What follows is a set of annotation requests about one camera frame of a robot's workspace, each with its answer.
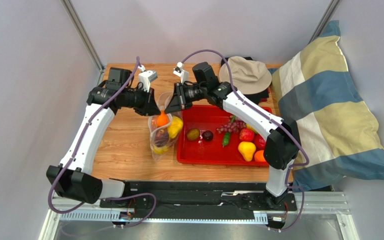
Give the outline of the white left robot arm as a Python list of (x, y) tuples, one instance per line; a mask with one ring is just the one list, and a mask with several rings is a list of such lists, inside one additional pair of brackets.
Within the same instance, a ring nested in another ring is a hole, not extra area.
[(59, 165), (51, 165), (46, 171), (53, 187), (51, 194), (88, 204), (123, 195), (125, 181), (99, 179), (91, 173), (104, 133), (118, 110), (130, 108), (146, 117), (161, 113), (151, 88), (151, 82), (158, 77), (157, 72), (143, 66), (138, 69), (136, 87), (131, 86), (132, 71), (114, 67), (110, 68), (108, 79), (89, 92), (85, 114), (73, 143)]

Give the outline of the yellow banana bunch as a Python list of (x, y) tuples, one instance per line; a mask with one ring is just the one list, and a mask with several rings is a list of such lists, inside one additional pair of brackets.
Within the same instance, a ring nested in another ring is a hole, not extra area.
[(170, 146), (169, 145), (164, 145), (164, 146), (156, 146), (154, 144), (151, 145), (151, 150), (154, 154), (156, 155), (163, 155), (169, 150)]

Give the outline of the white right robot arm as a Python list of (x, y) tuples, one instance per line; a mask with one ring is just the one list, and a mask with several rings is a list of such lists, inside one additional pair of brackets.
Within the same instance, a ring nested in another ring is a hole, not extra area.
[(221, 82), (207, 62), (192, 68), (196, 83), (190, 83), (184, 64), (178, 62), (173, 73), (180, 77), (174, 84), (172, 98), (165, 114), (190, 109), (193, 102), (206, 99), (213, 106), (224, 110), (251, 126), (266, 142), (264, 158), (269, 164), (269, 180), (263, 199), (274, 208), (288, 193), (288, 174), (300, 150), (297, 124), (291, 118), (282, 119), (264, 111), (246, 98), (231, 82)]

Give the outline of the clear dotted zip top bag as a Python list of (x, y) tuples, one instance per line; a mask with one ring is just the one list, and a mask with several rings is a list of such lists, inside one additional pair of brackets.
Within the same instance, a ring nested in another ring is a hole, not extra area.
[(162, 159), (173, 148), (184, 127), (181, 112), (177, 111), (169, 114), (164, 112), (172, 96), (172, 92), (162, 93), (156, 101), (161, 114), (148, 118), (150, 150), (155, 161)]

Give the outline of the yellow pear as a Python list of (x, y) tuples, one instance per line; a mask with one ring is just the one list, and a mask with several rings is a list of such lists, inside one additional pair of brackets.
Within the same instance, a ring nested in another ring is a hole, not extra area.
[(257, 150), (255, 144), (249, 141), (240, 142), (237, 149), (246, 162), (251, 162), (253, 160), (254, 153)]

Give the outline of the yellow lemon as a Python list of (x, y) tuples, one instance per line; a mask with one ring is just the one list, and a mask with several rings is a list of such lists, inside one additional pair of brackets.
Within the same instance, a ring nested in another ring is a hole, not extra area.
[(168, 136), (170, 139), (175, 139), (180, 131), (183, 129), (183, 120), (177, 116), (172, 117), (172, 121), (167, 128)]

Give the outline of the small orange pumpkin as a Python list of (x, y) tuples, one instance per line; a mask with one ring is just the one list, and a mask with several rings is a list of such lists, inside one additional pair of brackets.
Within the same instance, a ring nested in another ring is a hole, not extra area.
[(152, 116), (149, 118), (148, 127), (151, 132), (158, 128), (158, 118), (156, 116)]

